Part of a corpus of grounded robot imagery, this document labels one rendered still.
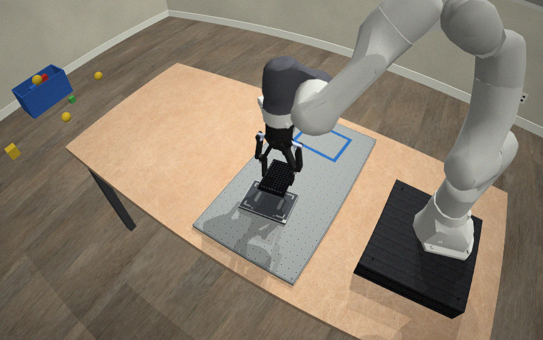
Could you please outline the blue tape outline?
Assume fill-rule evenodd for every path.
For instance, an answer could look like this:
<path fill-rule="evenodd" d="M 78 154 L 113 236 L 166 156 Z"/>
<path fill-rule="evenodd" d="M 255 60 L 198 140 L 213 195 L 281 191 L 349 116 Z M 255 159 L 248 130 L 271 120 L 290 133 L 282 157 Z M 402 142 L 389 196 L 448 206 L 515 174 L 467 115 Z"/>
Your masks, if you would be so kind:
<path fill-rule="evenodd" d="M 307 145 L 305 145 L 305 144 L 303 144 L 303 147 L 305 147 L 305 148 L 307 148 L 307 149 L 309 149 L 309 150 L 311 150 L 311 151 L 313 151 L 313 152 L 315 152 L 315 153 L 317 153 L 317 154 L 319 154 L 319 155 L 321 155 L 321 156 L 323 156 L 323 157 L 325 157 L 325 158 L 327 158 L 327 159 L 329 159 L 329 160 L 331 160 L 331 161 L 333 161 L 333 162 L 336 162 L 337 159 L 339 158 L 339 156 L 344 152 L 344 150 L 345 150 L 345 149 L 347 148 L 347 146 L 350 144 L 350 142 L 352 141 L 352 139 L 350 139 L 350 138 L 348 138 L 348 137 L 346 137 L 346 136 L 343 136 L 343 135 L 341 135 L 341 134 L 339 134 L 339 133 L 337 133 L 337 132 L 335 132 L 335 131 L 333 131 L 333 130 L 332 130 L 331 132 L 334 133 L 334 134 L 336 134 L 336 135 L 338 135 L 338 136 L 340 136 L 340 137 L 342 137 L 342 138 L 344 138 L 344 139 L 347 139 L 347 140 L 348 140 L 347 143 L 342 147 L 342 149 L 340 150 L 340 152 L 336 155 L 336 157 L 335 157 L 334 159 L 331 158 L 331 157 L 329 157 L 329 156 L 327 156 L 327 155 L 325 155 L 325 154 L 323 154 L 323 153 L 321 153 L 321 152 L 319 152 L 319 151 L 317 151 L 317 150 L 315 150 L 315 149 L 313 149 L 313 148 L 311 148 L 311 147 L 309 147 L 309 146 L 307 146 Z M 297 139 L 301 134 L 302 134 L 302 132 L 300 132 L 300 133 L 294 138 L 294 142 L 300 143 L 300 142 L 297 141 L 296 139 Z"/>

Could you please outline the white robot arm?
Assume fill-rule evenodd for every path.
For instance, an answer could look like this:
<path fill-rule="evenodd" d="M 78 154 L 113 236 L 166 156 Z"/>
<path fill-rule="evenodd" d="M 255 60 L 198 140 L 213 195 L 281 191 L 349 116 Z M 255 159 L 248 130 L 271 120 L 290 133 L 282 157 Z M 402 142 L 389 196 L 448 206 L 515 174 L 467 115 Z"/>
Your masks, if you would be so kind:
<path fill-rule="evenodd" d="M 273 58 L 263 70 L 258 104 L 269 127 L 294 125 L 293 132 L 298 128 L 311 136 L 329 133 L 397 58 L 435 30 L 476 56 L 475 75 L 469 111 L 444 160 L 446 178 L 415 215 L 413 228 L 424 251 L 466 260 L 474 242 L 471 208 L 518 150 L 510 129 L 524 86 L 526 42 L 504 29 L 495 5 L 487 0 L 384 0 L 360 25 L 353 56 L 339 74 L 332 78 L 291 56 Z"/>

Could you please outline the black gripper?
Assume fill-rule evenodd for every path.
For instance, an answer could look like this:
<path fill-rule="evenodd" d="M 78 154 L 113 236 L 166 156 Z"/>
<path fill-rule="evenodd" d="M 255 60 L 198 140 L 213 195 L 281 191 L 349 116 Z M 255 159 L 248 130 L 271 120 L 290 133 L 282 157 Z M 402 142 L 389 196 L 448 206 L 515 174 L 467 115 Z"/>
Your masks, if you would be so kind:
<path fill-rule="evenodd" d="M 294 182 L 294 177 L 297 172 L 300 172 L 303 167 L 302 159 L 302 146 L 303 143 L 299 144 L 294 142 L 293 139 L 293 125 L 289 129 L 275 129 L 269 127 L 265 124 L 265 133 L 259 131 L 256 138 L 256 150 L 255 150 L 255 159 L 259 159 L 260 164 L 262 164 L 262 177 L 267 171 L 267 156 L 271 149 L 279 150 L 285 156 L 288 166 L 290 167 L 290 183 L 289 186 L 292 186 Z M 262 153 L 263 140 L 268 142 L 269 146 L 267 147 L 264 154 Z M 291 146 L 294 147 L 295 159 L 291 151 Z M 301 150 L 301 151 L 300 151 Z"/>

